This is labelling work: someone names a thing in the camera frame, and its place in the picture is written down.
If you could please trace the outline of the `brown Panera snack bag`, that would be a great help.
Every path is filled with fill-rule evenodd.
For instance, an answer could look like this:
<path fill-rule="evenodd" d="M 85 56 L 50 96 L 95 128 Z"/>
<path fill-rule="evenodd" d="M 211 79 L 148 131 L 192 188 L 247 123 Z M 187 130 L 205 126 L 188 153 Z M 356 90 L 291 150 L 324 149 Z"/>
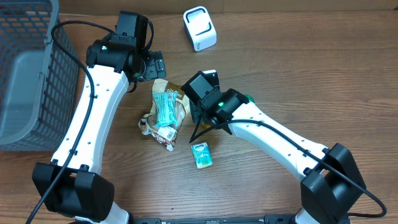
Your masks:
<path fill-rule="evenodd" d="M 166 91 L 172 91 L 177 94 L 177 99 L 175 102 L 175 113 L 176 113 L 176 119 L 177 119 L 178 125 L 172 124 L 169 126 L 178 130 L 180 128 L 183 120 L 185 119 L 186 114 L 190 112 L 189 99 L 183 93 L 183 91 L 181 90 L 179 85 L 176 85 L 176 84 L 169 82 L 167 80 L 164 80 L 164 79 L 156 79 L 152 86 L 152 94 L 153 94 L 153 92 L 162 93 L 162 92 L 166 92 Z M 152 104 L 151 111 L 149 114 L 146 115 L 146 118 L 149 116 L 153 116 L 153 122 L 154 122 L 154 126 L 155 126 L 156 121 L 157 121 L 157 116 L 156 116 L 156 107 L 155 107 L 153 96 L 152 96 L 152 102 L 153 102 L 153 104 Z"/>

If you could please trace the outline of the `teal wipes packet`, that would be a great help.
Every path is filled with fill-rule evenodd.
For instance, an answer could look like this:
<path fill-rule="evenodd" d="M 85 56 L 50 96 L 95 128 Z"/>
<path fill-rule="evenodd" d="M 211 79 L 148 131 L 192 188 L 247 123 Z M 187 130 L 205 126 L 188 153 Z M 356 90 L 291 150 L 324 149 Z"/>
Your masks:
<path fill-rule="evenodd" d="M 153 92 L 152 94 L 155 107 L 157 121 L 156 127 L 163 127 L 169 125 L 178 125 L 175 113 L 175 102 L 177 94 L 172 91 L 162 93 Z"/>

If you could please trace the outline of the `green white tissue pack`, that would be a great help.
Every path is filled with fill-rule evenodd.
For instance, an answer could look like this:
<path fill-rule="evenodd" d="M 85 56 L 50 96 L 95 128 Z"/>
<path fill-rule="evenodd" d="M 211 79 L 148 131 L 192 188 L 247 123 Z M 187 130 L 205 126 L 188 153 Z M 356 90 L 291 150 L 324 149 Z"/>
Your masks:
<path fill-rule="evenodd" d="M 213 165 L 210 149 L 206 142 L 191 146 L 197 169 L 204 169 Z"/>

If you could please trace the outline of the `small brown snack packet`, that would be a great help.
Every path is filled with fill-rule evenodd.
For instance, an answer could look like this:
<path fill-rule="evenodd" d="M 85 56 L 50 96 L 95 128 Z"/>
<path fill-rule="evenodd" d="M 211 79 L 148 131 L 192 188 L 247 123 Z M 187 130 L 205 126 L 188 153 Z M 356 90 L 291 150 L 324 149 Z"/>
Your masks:
<path fill-rule="evenodd" d="M 168 151 L 173 151 L 175 147 L 178 131 L 170 126 L 155 127 L 153 116 L 143 117 L 138 123 L 143 135 L 151 135 Z"/>

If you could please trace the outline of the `green lid glass jar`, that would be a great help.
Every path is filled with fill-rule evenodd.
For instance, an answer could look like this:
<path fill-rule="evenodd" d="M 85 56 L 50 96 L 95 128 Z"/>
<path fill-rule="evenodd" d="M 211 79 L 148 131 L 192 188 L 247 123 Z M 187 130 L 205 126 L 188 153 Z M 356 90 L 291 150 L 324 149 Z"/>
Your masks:
<path fill-rule="evenodd" d="M 247 98 L 247 100 L 245 101 L 246 103 L 252 102 L 255 103 L 254 98 L 250 95 L 245 95 L 245 97 Z"/>

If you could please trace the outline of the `yellow drink bottle silver cap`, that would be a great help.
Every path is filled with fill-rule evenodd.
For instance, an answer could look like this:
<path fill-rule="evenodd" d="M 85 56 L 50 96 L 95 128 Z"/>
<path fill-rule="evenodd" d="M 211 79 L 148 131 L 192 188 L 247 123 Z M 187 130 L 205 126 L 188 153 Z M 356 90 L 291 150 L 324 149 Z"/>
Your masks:
<path fill-rule="evenodd" d="M 211 125 L 210 125 L 210 124 L 207 124 L 207 123 L 201 123 L 201 126 L 202 126 L 204 129 L 208 129 L 208 128 L 211 127 Z"/>

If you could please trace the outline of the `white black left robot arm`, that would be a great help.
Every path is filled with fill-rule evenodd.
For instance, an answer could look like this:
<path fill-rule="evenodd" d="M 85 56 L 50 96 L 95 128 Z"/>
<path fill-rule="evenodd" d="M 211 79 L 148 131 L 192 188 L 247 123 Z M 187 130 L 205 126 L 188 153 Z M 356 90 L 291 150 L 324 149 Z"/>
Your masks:
<path fill-rule="evenodd" d="M 162 53 L 150 50 L 152 22 L 135 12 L 119 14 L 115 29 L 93 42 L 80 64 L 85 84 L 69 129 L 48 164 L 32 180 L 47 210 L 77 223 L 134 221 L 114 200 L 114 185 L 101 176 L 106 138 L 116 109 L 138 82 L 166 76 Z"/>

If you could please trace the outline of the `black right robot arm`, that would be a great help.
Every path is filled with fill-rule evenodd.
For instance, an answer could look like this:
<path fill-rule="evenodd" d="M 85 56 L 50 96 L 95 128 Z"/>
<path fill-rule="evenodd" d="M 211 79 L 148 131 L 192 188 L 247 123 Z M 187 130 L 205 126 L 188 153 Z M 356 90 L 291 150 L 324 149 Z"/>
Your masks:
<path fill-rule="evenodd" d="M 352 153 L 309 141 L 263 113 L 242 93 L 220 91 L 216 71 L 199 71 L 182 87 L 194 122 L 242 138 L 281 163 L 300 182 L 302 207 L 294 215 L 265 215 L 264 223 L 349 223 L 349 210 L 366 188 Z"/>

